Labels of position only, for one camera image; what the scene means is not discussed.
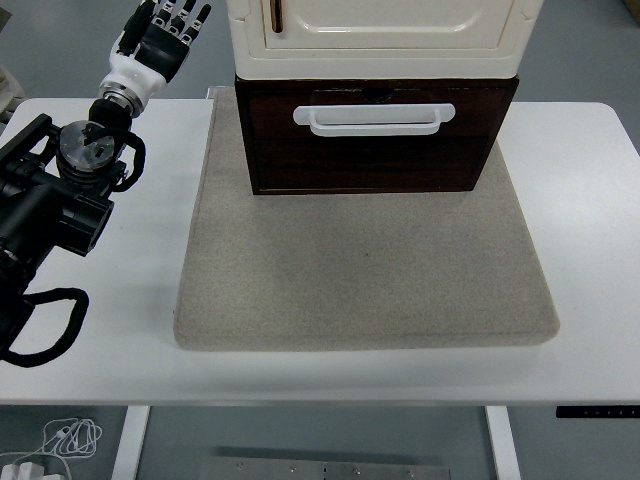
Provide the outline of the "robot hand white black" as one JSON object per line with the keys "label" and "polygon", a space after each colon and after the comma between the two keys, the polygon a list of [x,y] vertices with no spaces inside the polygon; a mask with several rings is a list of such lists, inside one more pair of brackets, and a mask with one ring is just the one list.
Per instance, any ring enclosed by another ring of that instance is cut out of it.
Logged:
{"label": "robot hand white black", "polygon": [[121,97],[142,109],[178,73],[211,13],[194,1],[142,1],[127,20],[109,56],[100,85],[104,98]]}

